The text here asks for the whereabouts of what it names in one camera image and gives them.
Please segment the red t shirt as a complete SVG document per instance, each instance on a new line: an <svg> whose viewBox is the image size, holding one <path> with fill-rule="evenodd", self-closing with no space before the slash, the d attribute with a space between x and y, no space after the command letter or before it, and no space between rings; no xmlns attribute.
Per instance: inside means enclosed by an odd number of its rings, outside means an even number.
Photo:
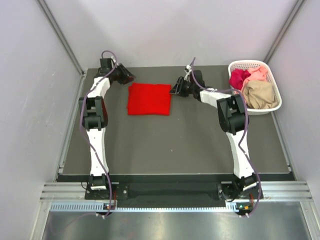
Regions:
<svg viewBox="0 0 320 240"><path fill-rule="evenodd" d="M129 116L169 116L171 111L170 84L133 83L128 87Z"/></svg>

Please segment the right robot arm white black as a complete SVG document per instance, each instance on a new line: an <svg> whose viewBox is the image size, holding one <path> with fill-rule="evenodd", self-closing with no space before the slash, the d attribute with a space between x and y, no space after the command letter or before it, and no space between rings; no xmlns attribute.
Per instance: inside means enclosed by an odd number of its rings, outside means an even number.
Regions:
<svg viewBox="0 0 320 240"><path fill-rule="evenodd" d="M231 90L217 90L205 85L200 70L185 67L185 76L180 76L170 90L170 94L188 97L192 95L201 103L208 104L217 110L219 125L225 132L233 157L234 180L231 186L219 190L221 197L227 201L245 198L259 183L254 170L247 143L249 115L240 94L232 94Z"/></svg>

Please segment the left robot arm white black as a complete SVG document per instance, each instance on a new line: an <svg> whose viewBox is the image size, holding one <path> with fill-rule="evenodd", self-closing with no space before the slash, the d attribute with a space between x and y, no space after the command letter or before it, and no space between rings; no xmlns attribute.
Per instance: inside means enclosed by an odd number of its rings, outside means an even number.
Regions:
<svg viewBox="0 0 320 240"><path fill-rule="evenodd" d="M115 57L101 57L91 88L78 100L79 128L90 148L87 191L101 199L111 198L114 191L106 160L105 134L109 119L104 97L114 82L125 85L135 78L123 64L117 63Z"/></svg>

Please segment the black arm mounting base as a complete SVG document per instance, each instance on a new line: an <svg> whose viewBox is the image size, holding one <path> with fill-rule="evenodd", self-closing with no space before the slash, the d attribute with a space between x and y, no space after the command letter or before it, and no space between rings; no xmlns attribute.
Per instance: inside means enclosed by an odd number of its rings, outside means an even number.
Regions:
<svg viewBox="0 0 320 240"><path fill-rule="evenodd" d="M86 200L115 200L124 208L197 208L223 207L229 202L220 195L222 187L231 186L233 174L112 174L112 197L104 199L87 191L88 175L64 175L59 183L80 183ZM235 200L262 197L258 184Z"/></svg>

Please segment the magenta t shirt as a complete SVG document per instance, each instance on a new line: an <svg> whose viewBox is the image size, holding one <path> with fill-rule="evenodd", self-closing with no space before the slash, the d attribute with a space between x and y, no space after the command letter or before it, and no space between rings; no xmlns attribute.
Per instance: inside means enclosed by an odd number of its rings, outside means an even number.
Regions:
<svg viewBox="0 0 320 240"><path fill-rule="evenodd" d="M229 78L229 84L237 90L241 90L243 88L243 84L245 79L250 77L251 74L248 70L243 69L235 69L231 72Z"/></svg>

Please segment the white plastic laundry basket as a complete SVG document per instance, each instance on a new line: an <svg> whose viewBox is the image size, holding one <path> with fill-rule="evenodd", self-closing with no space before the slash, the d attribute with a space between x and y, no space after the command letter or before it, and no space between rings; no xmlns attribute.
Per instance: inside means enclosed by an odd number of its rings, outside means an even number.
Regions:
<svg viewBox="0 0 320 240"><path fill-rule="evenodd" d="M248 70L250 68L256 68L259 66L264 66L267 70L267 81L273 85L273 91L275 93L275 97L278 100L278 105L274 108L269 108L269 109L252 109L248 107L248 114L249 115L265 115L271 112L274 112L276 110L278 110L281 106L282 106L282 98L277 86L277 83L275 81L275 78L273 76L273 73L270 69L270 67L259 60L237 60L237 61L233 61L232 63L229 64L228 66L228 73L229 73L229 78L231 76L231 72L234 71L235 69L241 69L241 70ZM244 86L248 83L248 78L244 80L243 82L243 87L241 89L241 91L243 92Z"/></svg>

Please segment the beige t shirt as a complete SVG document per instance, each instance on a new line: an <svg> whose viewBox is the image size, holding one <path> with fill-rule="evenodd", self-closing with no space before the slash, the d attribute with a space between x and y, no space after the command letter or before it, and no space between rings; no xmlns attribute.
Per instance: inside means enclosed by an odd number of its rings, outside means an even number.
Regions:
<svg viewBox="0 0 320 240"><path fill-rule="evenodd" d="M271 109L279 104L270 82L251 80L244 86L242 94L251 109Z"/></svg>

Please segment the pink t shirt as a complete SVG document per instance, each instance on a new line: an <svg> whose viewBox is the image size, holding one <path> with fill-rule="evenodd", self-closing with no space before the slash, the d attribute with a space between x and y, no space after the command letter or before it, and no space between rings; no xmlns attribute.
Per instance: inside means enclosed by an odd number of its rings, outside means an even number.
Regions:
<svg viewBox="0 0 320 240"><path fill-rule="evenodd" d="M249 68L248 72L250 73L250 76L247 78L248 81L267 81L268 70L262 65L256 68Z"/></svg>

